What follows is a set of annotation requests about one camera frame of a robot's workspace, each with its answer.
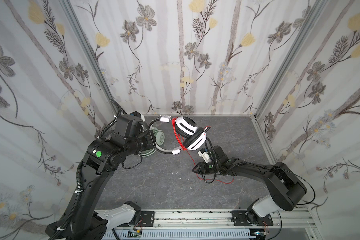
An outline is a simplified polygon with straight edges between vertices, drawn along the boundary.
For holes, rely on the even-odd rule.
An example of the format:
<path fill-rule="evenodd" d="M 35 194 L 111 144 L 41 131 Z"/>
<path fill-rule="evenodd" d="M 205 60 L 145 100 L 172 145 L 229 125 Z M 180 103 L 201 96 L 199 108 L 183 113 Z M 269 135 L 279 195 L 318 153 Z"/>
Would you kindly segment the green white headphones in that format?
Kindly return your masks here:
<path fill-rule="evenodd" d="M 162 130 L 159 130 L 155 127 L 152 128 L 153 132 L 154 132 L 154 136 L 156 138 L 156 145 L 158 147 L 160 147 L 164 142 L 165 142 L 165 134 Z M 153 155 L 156 152 L 155 149 L 151 149 L 151 150 L 147 150 L 147 151 L 143 151 L 142 152 L 142 157 L 146 158 L 149 157 L 151 155 Z"/>

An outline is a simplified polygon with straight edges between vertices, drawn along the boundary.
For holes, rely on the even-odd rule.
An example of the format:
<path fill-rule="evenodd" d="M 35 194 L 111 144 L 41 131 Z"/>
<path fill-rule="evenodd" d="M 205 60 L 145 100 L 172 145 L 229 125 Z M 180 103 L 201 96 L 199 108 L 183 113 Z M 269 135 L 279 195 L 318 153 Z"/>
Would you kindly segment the black white headphones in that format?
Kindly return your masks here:
<path fill-rule="evenodd" d="M 180 147 L 173 150 L 165 150 L 155 146 L 155 150 L 162 154 L 177 155 L 181 151 L 195 151 L 199 149 L 207 140 L 207 132 L 211 126 L 199 127 L 195 121 L 189 117 L 162 116 L 153 120 L 148 129 L 152 130 L 156 122 L 172 123 L 173 130 Z"/>

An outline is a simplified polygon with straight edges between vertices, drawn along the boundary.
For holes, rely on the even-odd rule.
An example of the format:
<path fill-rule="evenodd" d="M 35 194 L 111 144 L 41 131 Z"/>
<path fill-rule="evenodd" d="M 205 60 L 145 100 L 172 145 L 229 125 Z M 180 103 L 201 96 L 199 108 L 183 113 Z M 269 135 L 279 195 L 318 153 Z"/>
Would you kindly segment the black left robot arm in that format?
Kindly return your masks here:
<path fill-rule="evenodd" d="M 155 136 L 143 115 L 128 114 L 116 102 L 115 118 L 88 146 L 76 171 L 76 189 L 62 217 L 47 226 L 51 240 L 100 240 L 109 220 L 96 211 L 99 198 L 114 172 L 130 155 L 153 149 Z"/>

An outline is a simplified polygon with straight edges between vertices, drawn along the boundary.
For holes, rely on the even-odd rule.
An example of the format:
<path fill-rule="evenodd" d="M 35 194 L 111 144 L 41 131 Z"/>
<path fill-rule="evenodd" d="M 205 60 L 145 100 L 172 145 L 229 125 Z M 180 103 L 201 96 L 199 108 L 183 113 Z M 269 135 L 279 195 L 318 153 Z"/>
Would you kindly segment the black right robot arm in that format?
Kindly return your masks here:
<path fill-rule="evenodd" d="M 280 210 L 291 212 L 296 206 L 303 205 L 300 201 L 308 193 L 306 186 L 313 191 L 313 199 L 306 204 L 316 199 L 313 186 L 282 162 L 259 165 L 229 158 L 219 146 L 212 150 L 202 149 L 199 155 L 204 160 L 197 163 L 192 172 L 201 175 L 208 184 L 213 183 L 218 175 L 229 175 L 249 178 L 266 185 L 269 192 L 267 196 L 255 200 L 241 216 L 233 215 L 233 220 L 238 220 L 239 224 L 258 226 L 264 224 L 271 213 Z"/>

